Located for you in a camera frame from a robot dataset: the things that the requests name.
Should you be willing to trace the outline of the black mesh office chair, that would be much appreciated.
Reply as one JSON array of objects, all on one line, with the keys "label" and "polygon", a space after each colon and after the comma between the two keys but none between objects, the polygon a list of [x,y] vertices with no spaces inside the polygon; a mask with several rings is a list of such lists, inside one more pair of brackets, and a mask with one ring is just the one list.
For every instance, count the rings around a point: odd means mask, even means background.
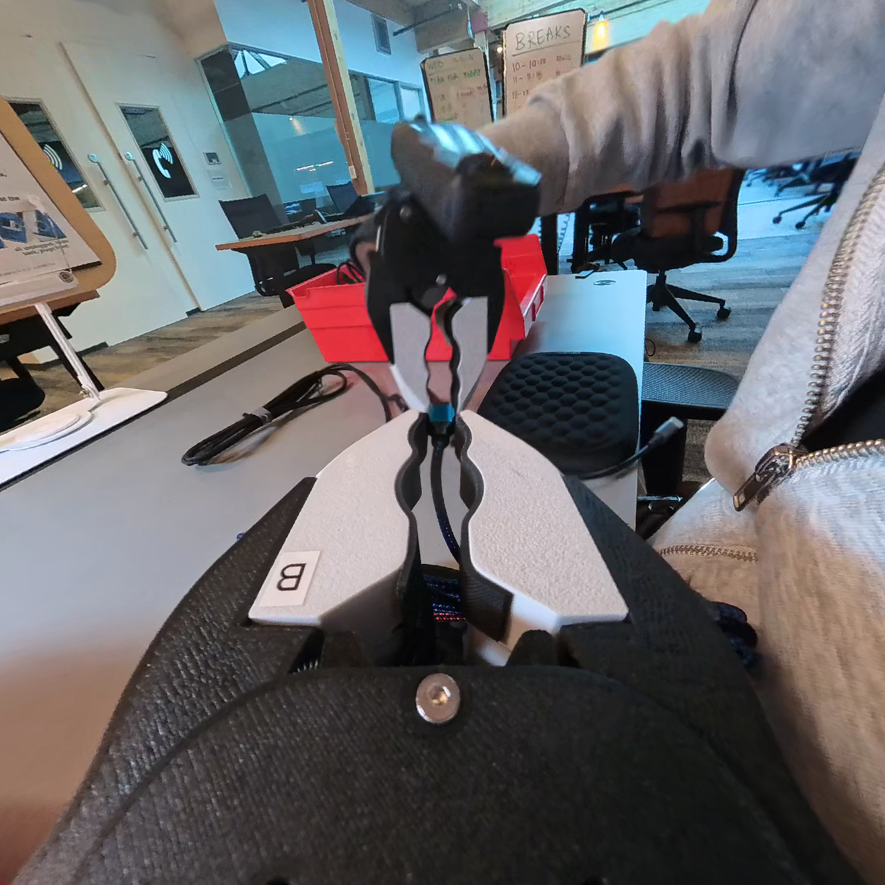
[{"label": "black mesh office chair", "polygon": [[650,538],[702,486],[684,479],[689,423],[714,422],[731,404],[738,387],[733,376],[709,368],[646,361],[643,363],[640,438],[650,446],[657,428],[670,418],[682,427],[640,459],[644,491],[637,495],[636,532]]}]

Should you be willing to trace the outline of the wooden desk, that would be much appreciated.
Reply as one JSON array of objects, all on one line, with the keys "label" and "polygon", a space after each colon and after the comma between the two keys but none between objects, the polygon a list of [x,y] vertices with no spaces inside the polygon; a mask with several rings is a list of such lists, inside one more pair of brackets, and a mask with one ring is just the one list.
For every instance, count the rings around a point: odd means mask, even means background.
[{"label": "wooden desk", "polygon": [[246,249],[252,248],[265,248],[295,242],[310,242],[320,237],[334,235],[339,231],[354,230],[362,223],[372,219],[373,213],[370,213],[354,218],[344,218],[326,224],[293,227],[282,232],[250,236],[232,242],[217,244],[215,249],[217,251],[233,250],[236,252],[244,252]]}]

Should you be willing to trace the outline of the wooden pillar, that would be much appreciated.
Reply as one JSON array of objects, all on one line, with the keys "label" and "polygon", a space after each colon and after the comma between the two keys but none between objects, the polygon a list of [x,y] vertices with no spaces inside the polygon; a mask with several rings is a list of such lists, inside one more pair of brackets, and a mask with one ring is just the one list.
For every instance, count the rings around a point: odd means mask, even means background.
[{"label": "wooden pillar", "polygon": [[345,154],[351,181],[359,195],[375,191],[360,117],[349,78],[333,1],[307,1],[335,112],[336,133]]}]

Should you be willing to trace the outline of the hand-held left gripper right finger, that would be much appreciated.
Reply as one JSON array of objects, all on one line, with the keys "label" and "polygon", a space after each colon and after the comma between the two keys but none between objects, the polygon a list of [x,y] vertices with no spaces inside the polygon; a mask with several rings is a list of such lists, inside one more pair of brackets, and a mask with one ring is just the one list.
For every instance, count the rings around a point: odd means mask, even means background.
[{"label": "hand-held left gripper right finger", "polygon": [[587,521],[581,493],[528,443],[473,411],[458,418],[460,555],[471,655],[503,666],[519,638],[622,623],[628,608]]}]

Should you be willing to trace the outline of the red plastic bin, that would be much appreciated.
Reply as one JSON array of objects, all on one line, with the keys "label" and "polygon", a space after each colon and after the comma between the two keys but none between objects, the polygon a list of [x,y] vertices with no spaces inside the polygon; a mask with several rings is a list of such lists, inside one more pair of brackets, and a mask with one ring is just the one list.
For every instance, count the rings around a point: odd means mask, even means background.
[{"label": "red plastic bin", "polygon": [[[525,340],[543,306],[547,280],[537,235],[502,240],[500,246],[505,299],[491,361],[511,359]],[[332,269],[295,285],[288,294],[326,362],[388,361],[370,322],[363,282]]]}]

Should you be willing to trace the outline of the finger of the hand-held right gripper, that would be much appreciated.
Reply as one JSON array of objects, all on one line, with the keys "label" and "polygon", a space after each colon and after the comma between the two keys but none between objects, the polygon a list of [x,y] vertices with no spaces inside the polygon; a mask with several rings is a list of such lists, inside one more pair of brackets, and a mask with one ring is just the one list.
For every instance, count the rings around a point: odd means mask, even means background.
[{"label": "finger of the hand-held right gripper", "polygon": [[480,379],[488,358],[488,299],[455,297],[444,305],[442,330],[450,345],[449,403],[461,412]]},{"label": "finger of the hand-held right gripper", "polygon": [[433,335],[434,316],[416,304],[400,302],[389,308],[393,359],[390,369],[404,404],[411,410],[429,414],[432,394],[426,349]]}]

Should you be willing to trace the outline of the brown backed office chair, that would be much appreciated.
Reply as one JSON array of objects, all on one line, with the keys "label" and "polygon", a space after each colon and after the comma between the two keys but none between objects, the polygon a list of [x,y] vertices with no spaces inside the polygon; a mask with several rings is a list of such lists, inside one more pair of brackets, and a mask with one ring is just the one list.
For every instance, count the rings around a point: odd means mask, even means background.
[{"label": "brown backed office chair", "polygon": [[670,271],[730,260],[738,243],[737,204],[744,169],[703,171],[683,183],[658,183],[643,193],[639,224],[614,237],[612,259],[631,261],[654,274],[646,302],[653,312],[668,308],[688,327],[687,341],[702,340],[702,332],[680,304],[680,299],[716,304],[717,319],[731,310],[722,298],[671,284]]}]

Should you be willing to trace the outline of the person's right forearm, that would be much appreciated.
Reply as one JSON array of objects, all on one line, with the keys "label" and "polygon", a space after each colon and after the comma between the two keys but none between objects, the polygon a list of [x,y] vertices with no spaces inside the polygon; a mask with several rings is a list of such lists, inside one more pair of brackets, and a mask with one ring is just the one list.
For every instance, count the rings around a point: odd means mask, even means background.
[{"label": "person's right forearm", "polygon": [[619,187],[860,149],[883,165],[883,2],[711,2],[544,84],[482,134],[543,177],[541,212]]}]

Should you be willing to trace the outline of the whiteboard with handwriting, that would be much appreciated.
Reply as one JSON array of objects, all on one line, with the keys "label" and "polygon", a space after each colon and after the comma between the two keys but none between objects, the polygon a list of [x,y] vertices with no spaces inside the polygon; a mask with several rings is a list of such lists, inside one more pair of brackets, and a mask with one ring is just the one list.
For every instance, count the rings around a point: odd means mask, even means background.
[{"label": "whiteboard with handwriting", "polygon": [[488,65],[480,48],[424,59],[421,70],[433,122],[472,130],[493,122]]},{"label": "whiteboard with handwriting", "polygon": [[587,21],[585,10],[574,9],[503,29],[503,116],[525,107],[542,84],[582,66]]}]

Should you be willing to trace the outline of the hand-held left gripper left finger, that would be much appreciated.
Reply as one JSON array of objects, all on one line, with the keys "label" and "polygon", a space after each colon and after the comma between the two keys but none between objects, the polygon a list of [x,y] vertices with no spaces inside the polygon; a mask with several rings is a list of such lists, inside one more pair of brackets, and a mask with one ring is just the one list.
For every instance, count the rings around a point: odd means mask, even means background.
[{"label": "hand-held left gripper left finger", "polygon": [[350,445],[307,493],[249,609],[260,625],[352,633],[370,659],[404,647],[420,578],[414,506],[424,414],[406,412]]}]

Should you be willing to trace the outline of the white door with window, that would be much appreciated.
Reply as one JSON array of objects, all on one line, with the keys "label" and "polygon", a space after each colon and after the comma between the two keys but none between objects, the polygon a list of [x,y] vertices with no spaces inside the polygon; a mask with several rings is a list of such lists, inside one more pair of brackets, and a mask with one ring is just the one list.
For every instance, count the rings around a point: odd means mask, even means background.
[{"label": "white door with window", "polygon": [[70,64],[57,54],[39,63],[11,53],[2,63],[2,94],[10,101],[40,102],[102,205],[89,214],[114,249],[117,271],[90,304],[91,320],[101,316],[107,325],[156,328],[186,317],[189,302],[169,279],[159,240]]},{"label": "white door with window", "polygon": [[[193,78],[179,78],[155,54],[77,41],[62,49],[190,306],[207,310],[250,293],[245,259],[215,249],[233,234],[219,205],[219,185],[231,178],[224,138]],[[218,152],[221,168],[205,164],[207,150]]]}]

